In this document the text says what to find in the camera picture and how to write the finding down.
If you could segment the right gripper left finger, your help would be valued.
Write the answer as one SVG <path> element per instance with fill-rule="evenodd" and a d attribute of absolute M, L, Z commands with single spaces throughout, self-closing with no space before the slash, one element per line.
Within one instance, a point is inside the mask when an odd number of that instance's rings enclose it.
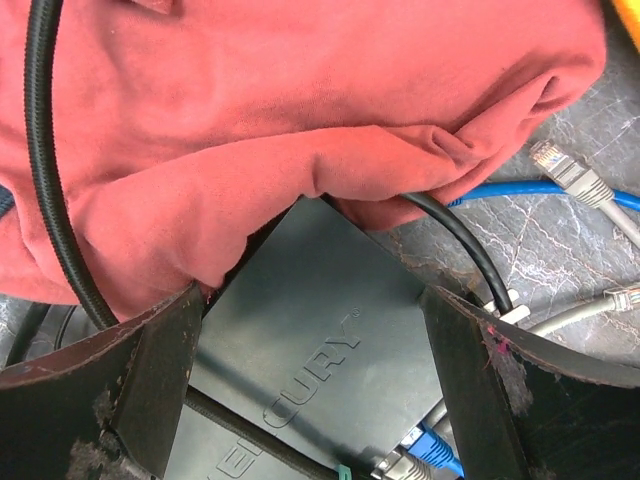
<path fill-rule="evenodd" d="M 4 479 L 161 479 L 201 331 L 191 286 L 1 373 Z"/>

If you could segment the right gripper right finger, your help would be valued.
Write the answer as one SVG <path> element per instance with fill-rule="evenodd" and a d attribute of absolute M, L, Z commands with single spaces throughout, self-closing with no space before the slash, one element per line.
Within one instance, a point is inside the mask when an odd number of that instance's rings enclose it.
<path fill-rule="evenodd" d="M 639 371 L 505 323 L 441 287 L 420 297 L 468 479 L 636 479 Z"/>

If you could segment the black network switch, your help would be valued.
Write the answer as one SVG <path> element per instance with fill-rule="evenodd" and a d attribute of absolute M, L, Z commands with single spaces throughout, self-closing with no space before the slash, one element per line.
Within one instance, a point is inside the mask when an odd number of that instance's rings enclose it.
<path fill-rule="evenodd" d="M 298 200 L 205 316 L 169 479 L 456 479 L 425 284 L 320 199 Z"/>

